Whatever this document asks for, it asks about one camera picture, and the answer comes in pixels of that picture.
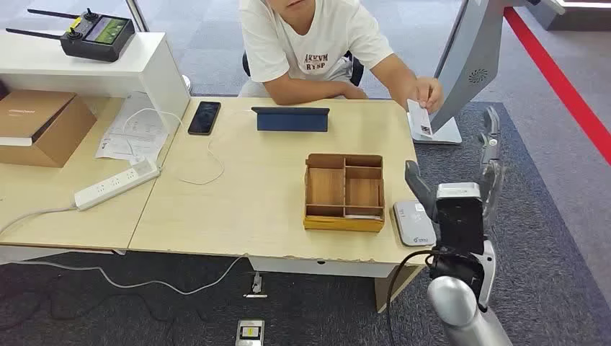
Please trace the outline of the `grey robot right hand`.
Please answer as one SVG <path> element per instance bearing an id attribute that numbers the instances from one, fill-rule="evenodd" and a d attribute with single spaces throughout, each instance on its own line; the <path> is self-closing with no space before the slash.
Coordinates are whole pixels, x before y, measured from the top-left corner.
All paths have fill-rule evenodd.
<path id="1" fill-rule="evenodd" d="M 505 172 L 501 163 L 500 118 L 497 111 L 488 106 L 483 119 L 486 131 L 479 138 L 482 144 L 479 183 L 447 183 L 432 189 L 421 178 L 415 161 L 405 163 L 406 183 L 433 223 L 464 226 L 467 220 L 481 221 L 480 230 L 494 223 Z"/>

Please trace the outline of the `person's left hand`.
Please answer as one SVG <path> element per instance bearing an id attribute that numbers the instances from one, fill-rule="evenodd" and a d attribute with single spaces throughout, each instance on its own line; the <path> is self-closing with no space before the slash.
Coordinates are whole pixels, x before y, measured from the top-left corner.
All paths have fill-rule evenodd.
<path id="1" fill-rule="evenodd" d="M 432 114 L 442 106 L 444 92 L 438 79 L 420 76 L 416 78 L 415 90 L 411 97 L 420 107 Z"/>

